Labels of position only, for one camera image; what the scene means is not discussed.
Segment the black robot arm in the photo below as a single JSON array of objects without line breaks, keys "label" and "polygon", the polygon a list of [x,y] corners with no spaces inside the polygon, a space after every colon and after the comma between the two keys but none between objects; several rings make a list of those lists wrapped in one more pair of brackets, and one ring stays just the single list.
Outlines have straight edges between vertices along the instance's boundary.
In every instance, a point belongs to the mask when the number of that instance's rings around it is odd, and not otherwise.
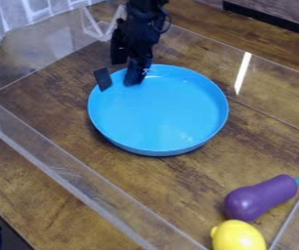
[{"label": "black robot arm", "polygon": [[170,0],[128,0],[126,5],[127,18],[119,18],[118,27],[112,32],[111,61],[126,63],[128,70],[124,84],[142,84],[152,62],[152,47],[160,35],[167,32],[164,27],[170,15],[164,5]]}]

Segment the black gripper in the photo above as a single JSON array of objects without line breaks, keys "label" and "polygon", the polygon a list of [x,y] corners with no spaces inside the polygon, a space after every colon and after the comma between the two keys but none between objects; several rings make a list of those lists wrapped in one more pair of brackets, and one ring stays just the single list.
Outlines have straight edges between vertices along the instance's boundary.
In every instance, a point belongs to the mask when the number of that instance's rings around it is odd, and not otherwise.
[{"label": "black gripper", "polygon": [[167,31],[164,22],[168,13],[163,8],[143,12],[138,8],[127,9],[127,18],[119,18],[112,32],[111,61],[123,64],[128,61],[124,84],[142,84],[151,68],[152,47],[160,35]]}]

